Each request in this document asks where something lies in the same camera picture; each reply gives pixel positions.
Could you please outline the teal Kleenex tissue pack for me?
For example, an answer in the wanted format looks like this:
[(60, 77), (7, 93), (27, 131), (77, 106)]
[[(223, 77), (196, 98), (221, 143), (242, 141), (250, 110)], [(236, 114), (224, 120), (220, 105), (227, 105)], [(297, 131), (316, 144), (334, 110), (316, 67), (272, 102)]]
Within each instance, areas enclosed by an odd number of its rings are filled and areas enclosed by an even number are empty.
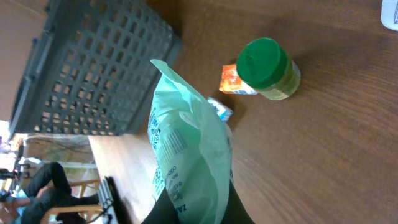
[(233, 110), (231, 108), (228, 108), (217, 99), (209, 97), (207, 100), (209, 104), (216, 110), (216, 113), (219, 116), (220, 120), (227, 122), (233, 115)]

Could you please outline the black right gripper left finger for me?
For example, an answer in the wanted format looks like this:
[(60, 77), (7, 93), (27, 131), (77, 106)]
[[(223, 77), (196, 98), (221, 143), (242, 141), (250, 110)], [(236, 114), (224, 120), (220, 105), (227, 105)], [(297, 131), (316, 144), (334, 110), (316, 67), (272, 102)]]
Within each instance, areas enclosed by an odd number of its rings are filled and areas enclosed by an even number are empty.
[(179, 224), (177, 212), (168, 195), (161, 195), (142, 224)]

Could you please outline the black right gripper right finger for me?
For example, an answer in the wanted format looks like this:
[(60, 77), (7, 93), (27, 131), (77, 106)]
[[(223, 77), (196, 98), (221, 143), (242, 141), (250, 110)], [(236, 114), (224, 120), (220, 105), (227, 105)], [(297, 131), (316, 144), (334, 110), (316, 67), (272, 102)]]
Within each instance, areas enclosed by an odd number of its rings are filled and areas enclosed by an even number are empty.
[(254, 224), (232, 182), (229, 184), (228, 204), (221, 224)]

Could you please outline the orange Kleenex tissue pack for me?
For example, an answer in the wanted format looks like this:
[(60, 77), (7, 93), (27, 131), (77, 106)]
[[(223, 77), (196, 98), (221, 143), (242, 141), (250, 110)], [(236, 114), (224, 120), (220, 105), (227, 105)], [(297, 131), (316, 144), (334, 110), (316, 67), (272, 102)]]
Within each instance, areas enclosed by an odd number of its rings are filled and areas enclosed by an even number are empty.
[(236, 65), (223, 65), (219, 91), (226, 94), (256, 95), (257, 91), (240, 79)]

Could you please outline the green lid jar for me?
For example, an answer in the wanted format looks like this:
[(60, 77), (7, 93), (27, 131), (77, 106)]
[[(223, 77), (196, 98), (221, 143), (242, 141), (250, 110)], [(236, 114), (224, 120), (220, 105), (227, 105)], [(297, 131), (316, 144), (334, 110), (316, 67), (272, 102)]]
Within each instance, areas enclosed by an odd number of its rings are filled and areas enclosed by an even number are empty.
[(284, 100), (299, 88), (297, 64), (273, 39), (263, 37), (248, 43), (236, 60), (242, 81), (269, 100)]

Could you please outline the teal snack pouch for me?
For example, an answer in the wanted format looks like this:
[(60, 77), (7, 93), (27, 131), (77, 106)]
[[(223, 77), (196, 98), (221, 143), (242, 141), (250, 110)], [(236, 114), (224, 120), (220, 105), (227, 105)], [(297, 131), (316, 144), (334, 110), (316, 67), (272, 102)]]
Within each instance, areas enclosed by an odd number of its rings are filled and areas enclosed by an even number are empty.
[(181, 223), (221, 223), (232, 154), (226, 125), (207, 99), (166, 62), (155, 88), (148, 136), (167, 195)]

